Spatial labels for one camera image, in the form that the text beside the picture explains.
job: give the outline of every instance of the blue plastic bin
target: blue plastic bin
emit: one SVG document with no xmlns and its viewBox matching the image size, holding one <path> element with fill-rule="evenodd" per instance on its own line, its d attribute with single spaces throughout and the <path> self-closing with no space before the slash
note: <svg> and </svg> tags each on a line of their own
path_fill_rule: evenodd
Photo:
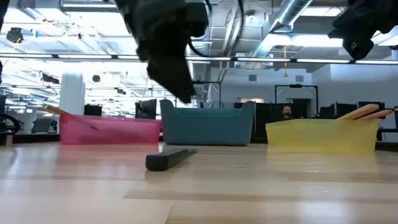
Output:
<svg viewBox="0 0 398 224">
<path fill-rule="evenodd" d="M 167 144 L 246 146 L 250 143 L 254 102 L 241 109 L 174 108 L 161 100 L 163 140 Z"/>
</svg>

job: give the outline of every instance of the ventilation duct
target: ventilation duct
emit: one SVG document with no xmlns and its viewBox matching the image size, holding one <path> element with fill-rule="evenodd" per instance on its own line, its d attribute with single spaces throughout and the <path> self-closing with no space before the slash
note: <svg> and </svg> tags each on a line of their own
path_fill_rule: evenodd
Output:
<svg viewBox="0 0 398 224">
<path fill-rule="evenodd" d="M 282 32 L 289 33 L 293 30 L 293 24 L 299 18 L 301 13 L 312 3 L 313 0 L 284 0 L 280 7 L 280 10 L 267 16 L 264 26 L 263 34 L 265 34 L 264 40 L 257 47 L 252 54 L 253 57 L 266 57 L 271 49 L 274 47 L 274 43 L 268 41 L 267 36 L 270 32 Z M 264 68 L 265 65 L 255 65 L 258 62 L 249 62 L 245 64 L 244 68 Z"/>
</svg>

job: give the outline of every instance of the wooden table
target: wooden table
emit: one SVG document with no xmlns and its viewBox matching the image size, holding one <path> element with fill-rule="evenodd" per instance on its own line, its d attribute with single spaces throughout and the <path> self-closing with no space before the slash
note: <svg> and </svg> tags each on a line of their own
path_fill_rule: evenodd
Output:
<svg viewBox="0 0 398 224">
<path fill-rule="evenodd" d="M 273 152 L 260 144 L 189 147 L 199 153 L 168 172 L 146 172 L 145 155 L 160 148 L 58 144 L 2 148 L 0 221 L 395 224 L 398 220 L 398 154 L 393 152 Z"/>
</svg>

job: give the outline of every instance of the pink plastic bin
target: pink plastic bin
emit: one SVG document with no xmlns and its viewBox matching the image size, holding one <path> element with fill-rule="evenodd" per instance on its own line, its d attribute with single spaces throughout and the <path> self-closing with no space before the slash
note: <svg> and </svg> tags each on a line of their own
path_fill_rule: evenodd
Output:
<svg viewBox="0 0 398 224">
<path fill-rule="evenodd" d="M 111 116 L 61 115 L 61 144 L 157 144 L 162 122 Z"/>
</svg>

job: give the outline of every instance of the plastic bin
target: plastic bin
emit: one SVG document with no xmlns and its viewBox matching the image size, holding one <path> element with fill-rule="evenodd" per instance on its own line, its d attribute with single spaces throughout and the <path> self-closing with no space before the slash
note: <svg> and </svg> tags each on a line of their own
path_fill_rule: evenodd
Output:
<svg viewBox="0 0 398 224">
<path fill-rule="evenodd" d="M 61 144 L 157 144 L 162 122 L 111 116 L 61 115 Z"/>
<path fill-rule="evenodd" d="M 163 140 L 167 144 L 246 146 L 250 143 L 254 102 L 242 109 L 174 108 L 161 100 Z"/>
<path fill-rule="evenodd" d="M 373 152 L 377 121 L 296 119 L 266 124 L 270 150 Z"/>
</svg>

